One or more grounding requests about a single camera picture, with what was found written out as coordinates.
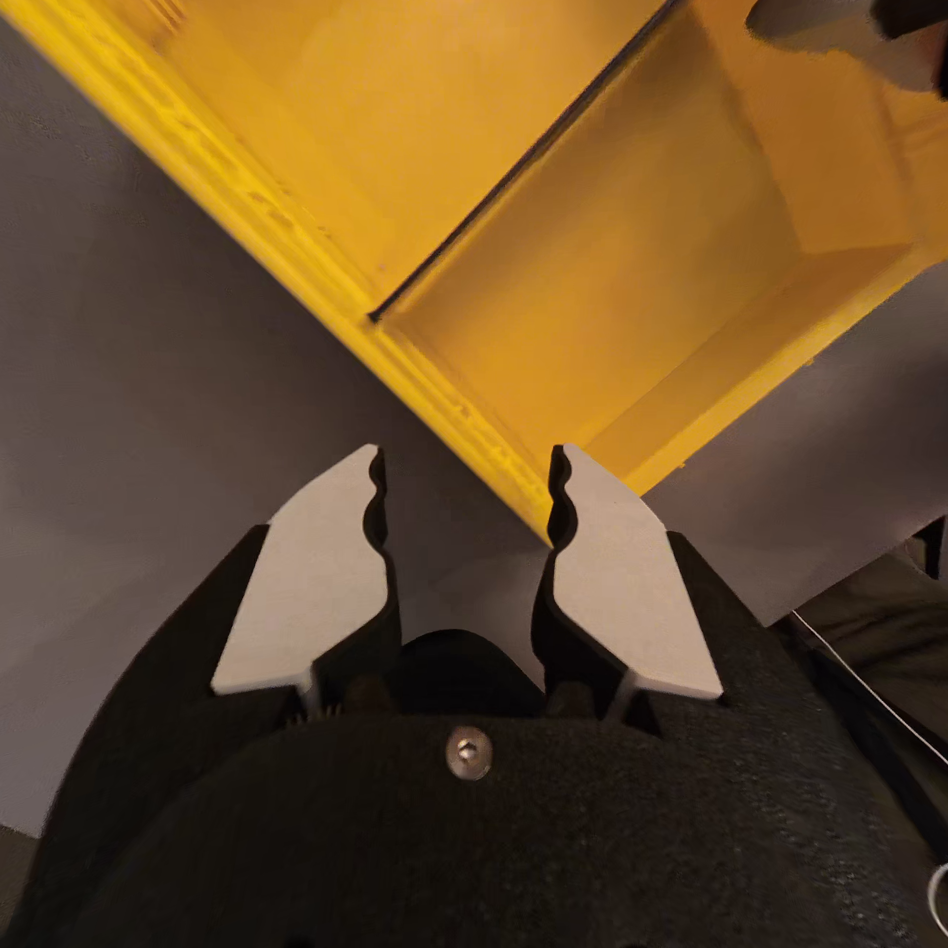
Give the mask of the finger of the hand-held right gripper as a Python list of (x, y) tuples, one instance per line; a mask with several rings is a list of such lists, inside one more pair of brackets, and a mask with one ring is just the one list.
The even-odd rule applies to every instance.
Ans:
[(758, 1), (744, 25), (752, 38), (785, 51), (851, 54), (888, 42), (872, 1)]

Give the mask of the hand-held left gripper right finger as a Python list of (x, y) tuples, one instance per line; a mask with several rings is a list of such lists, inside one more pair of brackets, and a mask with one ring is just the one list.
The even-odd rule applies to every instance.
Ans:
[(548, 699), (588, 691), (596, 717), (625, 717), (642, 693), (716, 702), (724, 693), (669, 532), (647, 504), (575, 444), (551, 454), (551, 549), (532, 611)]

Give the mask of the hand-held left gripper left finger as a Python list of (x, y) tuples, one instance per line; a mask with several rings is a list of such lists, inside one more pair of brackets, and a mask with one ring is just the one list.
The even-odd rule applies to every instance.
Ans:
[(216, 696), (290, 687), (322, 711), (394, 663), (402, 632), (386, 493), (384, 452), (365, 444), (273, 515), (210, 680)]

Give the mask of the yellow plastic bin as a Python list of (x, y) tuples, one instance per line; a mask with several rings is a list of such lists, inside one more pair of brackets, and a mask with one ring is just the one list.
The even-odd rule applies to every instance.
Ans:
[(946, 101), (751, 2), (2, 2), (537, 533), (946, 261)]

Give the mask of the person's olive pants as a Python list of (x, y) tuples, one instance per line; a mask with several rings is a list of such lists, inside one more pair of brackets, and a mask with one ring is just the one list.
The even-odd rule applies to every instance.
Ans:
[(775, 627), (838, 718), (925, 866), (946, 863), (946, 521)]

